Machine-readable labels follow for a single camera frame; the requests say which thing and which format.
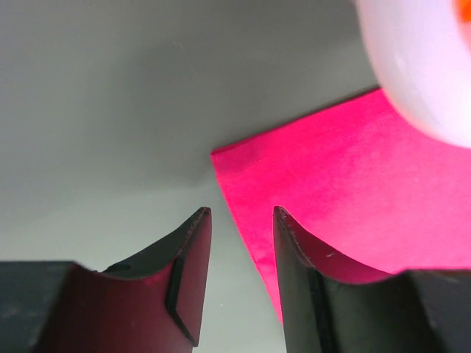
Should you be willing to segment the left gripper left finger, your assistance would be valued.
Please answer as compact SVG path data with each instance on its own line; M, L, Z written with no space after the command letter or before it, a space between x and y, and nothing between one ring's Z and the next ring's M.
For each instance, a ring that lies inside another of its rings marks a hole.
M3 352L191 352L199 344L212 235L199 208L167 236L95 271L1 263Z

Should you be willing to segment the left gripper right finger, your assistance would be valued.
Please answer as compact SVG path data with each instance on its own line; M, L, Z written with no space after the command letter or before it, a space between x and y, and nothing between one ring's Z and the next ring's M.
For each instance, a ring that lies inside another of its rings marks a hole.
M274 242L288 352L468 352L470 272L387 274L334 249L282 207Z

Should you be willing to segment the magenta t shirt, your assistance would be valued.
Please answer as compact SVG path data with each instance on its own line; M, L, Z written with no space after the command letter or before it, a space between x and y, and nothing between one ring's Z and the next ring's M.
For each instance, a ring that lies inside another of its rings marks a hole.
M470 150L430 138L382 90L212 152L276 312L273 209L365 265L470 267Z

